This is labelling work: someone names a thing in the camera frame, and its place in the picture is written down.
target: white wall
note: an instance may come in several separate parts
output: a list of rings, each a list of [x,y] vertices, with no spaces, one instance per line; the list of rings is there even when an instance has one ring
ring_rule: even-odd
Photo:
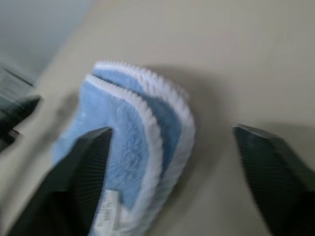
[[[0,1],[0,63],[35,80],[93,2]]]

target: terry cloth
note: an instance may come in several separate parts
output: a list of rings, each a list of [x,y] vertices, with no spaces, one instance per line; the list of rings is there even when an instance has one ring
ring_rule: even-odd
[[[97,62],[93,74],[143,98],[151,107],[161,128],[163,164],[160,182],[149,208],[132,234],[141,236],[167,200],[191,154],[195,126],[184,99],[187,93],[148,69],[126,63]]]

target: blue microfiber cloth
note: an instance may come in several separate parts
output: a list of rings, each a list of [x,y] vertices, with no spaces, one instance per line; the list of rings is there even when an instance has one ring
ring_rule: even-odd
[[[120,62],[98,62],[93,74],[104,81],[133,91],[151,107],[161,128],[163,161],[160,182],[153,200],[132,235],[150,227],[182,173],[194,143],[195,127],[183,89],[145,68]]]
[[[128,235],[152,202],[162,169],[160,127],[148,103],[130,90],[88,75],[75,118],[54,143],[53,157],[60,161],[79,136],[105,126],[112,126],[114,133],[104,186],[120,194]]]

